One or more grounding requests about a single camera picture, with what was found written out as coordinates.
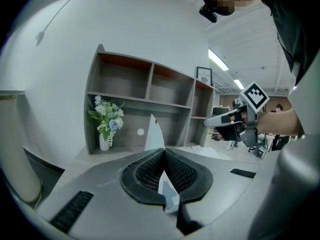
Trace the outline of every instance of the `cylinder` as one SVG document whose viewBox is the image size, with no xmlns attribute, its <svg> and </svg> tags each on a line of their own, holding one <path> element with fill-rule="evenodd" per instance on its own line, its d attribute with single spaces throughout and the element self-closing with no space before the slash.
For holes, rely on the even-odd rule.
<svg viewBox="0 0 320 240">
<path fill-rule="evenodd" d="M 19 197 L 33 203 L 42 186 L 24 152 L 17 121 L 16 96 L 0 93 L 0 166 Z"/>
</svg>

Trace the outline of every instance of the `person's arm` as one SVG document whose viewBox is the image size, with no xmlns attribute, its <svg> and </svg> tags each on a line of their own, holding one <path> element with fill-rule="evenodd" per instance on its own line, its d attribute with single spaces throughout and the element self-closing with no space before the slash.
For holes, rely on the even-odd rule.
<svg viewBox="0 0 320 240">
<path fill-rule="evenodd" d="M 300 121 L 293 109 L 281 113 L 261 112 L 258 114 L 257 130 L 259 134 L 297 136 L 300 129 Z"/>
</svg>

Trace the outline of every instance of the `flower vase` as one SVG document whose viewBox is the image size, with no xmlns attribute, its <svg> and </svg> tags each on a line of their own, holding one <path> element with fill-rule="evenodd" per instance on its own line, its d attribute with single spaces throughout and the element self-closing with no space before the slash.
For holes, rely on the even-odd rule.
<svg viewBox="0 0 320 240">
<path fill-rule="evenodd" d="M 110 145 L 109 145 L 108 141 L 105 141 L 102 133 L 100 133 L 100 135 L 99 135 L 99 145 L 100 145 L 100 149 L 102 151 L 108 151 L 110 149 Z"/>
</svg>

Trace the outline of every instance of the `fluorescent light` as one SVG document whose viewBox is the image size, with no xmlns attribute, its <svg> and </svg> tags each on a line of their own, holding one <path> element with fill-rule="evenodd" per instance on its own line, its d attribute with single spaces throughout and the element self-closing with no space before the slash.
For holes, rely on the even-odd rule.
<svg viewBox="0 0 320 240">
<path fill-rule="evenodd" d="M 233 81 L 236 83 L 237 86 L 239 86 L 239 88 L 240 88 L 241 90 L 244 89 L 244 86 L 243 86 L 243 84 L 240 82 L 239 79 L 236 79 L 236 80 L 233 80 Z"/>
<path fill-rule="evenodd" d="M 209 49 L 209 58 L 217 64 L 223 71 L 229 70 L 228 66 L 217 56 L 214 54 L 212 50 Z"/>
</svg>

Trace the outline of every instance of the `black shirt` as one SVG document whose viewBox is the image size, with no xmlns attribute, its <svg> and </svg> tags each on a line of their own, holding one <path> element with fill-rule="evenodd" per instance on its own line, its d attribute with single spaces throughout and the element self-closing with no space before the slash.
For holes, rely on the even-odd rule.
<svg viewBox="0 0 320 240">
<path fill-rule="evenodd" d="M 299 70 L 296 84 L 308 70 L 320 48 L 318 0 L 262 0 L 280 36 L 280 44 L 292 72 L 295 62 Z"/>
</svg>

